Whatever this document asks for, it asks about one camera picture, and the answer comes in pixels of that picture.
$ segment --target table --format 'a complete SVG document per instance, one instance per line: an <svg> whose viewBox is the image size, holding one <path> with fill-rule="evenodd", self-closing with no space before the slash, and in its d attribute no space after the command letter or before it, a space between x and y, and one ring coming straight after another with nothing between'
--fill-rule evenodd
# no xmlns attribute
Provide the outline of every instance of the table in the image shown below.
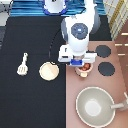
<svg viewBox="0 0 128 128"><path fill-rule="evenodd" d="M76 97L86 87L97 86L106 90L113 97L115 103L125 100L123 93L126 92L126 87L114 41L91 41L89 50L95 51L98 45L107 45L111 48L111 55L107 58L97 56L94 68L87 78L80 78L73 67L66 67L66 128L90 128L80 120L75 109ZM99 73L98 65L102 61L108 61L114 65L116 71L114 75L106 77ZM128 110L116 111L113 122L106 128L127 128L127 120Z"/></svg>

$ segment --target white plate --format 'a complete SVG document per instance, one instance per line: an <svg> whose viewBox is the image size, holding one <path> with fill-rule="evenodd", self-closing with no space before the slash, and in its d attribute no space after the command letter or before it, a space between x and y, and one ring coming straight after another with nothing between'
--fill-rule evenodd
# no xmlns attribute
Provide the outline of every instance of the white plate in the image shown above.
<svg viewBox="0 0 128 128"><path fill-rule="evenodd" d="M57 65L52 65L50 62L44 63L39 70L40 76L44 80L54 80L59 74L59 68Z"/></svg>
<svg viewBox="0 0 128 128"><path fill-rule="evenodd" d="M115 116L112 97L99 87L88 87L82 90L76 99L76 110L80 119L94 128L109 125Z"/></svg>

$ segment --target blue object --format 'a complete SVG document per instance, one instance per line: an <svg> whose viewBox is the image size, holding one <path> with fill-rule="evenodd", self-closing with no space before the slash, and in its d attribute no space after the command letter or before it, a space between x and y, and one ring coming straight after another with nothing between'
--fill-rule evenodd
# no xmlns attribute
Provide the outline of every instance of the blue object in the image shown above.
<svg viewBox="0 0 128 128"><path fill-rule="evenodd" d="M61 16L70 16L80 13L84 9L84 6L81 5L79 1L84 4L84 0L66 0L68 10L65 14L61 12ZM103 0L96 0L96 3L98 5L97 10L99 15L106 15ZM43 11L43 7L43 0L14 0L10 16L47 16Z"/></svg>
<svg viewBox="0 0 128 128"><path fill-rule="evenodd" d="M71 59L70 64L71 65L82 65L82 60L74 60L74 59Z"/></svg>

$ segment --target stove burner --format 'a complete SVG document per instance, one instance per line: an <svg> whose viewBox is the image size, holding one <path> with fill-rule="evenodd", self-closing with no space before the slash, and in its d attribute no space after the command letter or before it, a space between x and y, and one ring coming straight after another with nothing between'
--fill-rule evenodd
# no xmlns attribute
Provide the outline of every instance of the stove burner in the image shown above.
<svg viewBox="0 0 128 128"><path fill-rule="evenodd" d="M103 76L112 76L115 72L114 66L109 62L102 62L98 66L100 74Z"/></svg>
<svg viewBox="0 0 128 128"><path fill-rule="evenodd" d="M111 54L111 49L106 45L99 45L96 48L96 53L98 56L105 58Z"/></svg>

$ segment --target tabletop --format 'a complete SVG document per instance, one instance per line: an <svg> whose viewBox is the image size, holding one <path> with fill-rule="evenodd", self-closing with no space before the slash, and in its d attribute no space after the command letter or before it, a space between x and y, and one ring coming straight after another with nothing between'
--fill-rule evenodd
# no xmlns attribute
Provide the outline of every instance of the tabletop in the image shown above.
<svg viewBox="0 0 128 128"><path fill-rule="evenodd" d="M66 128L90 128L80 120L75 109L77 95L86 87L96 86L106 90L115 103L125 100L126 87L114 41L91 41L89 50L95 51L99 45L108 46L111 49L111 55L106 58L97 56L93 70L87 78L79 77L73 67L66 67ZM99 73L98 65L103 61L110 62L115 67L115 73L112 76L103 76ZM106 128L127 128L127 119L127 110L116 111L114 120Z"/></svg>

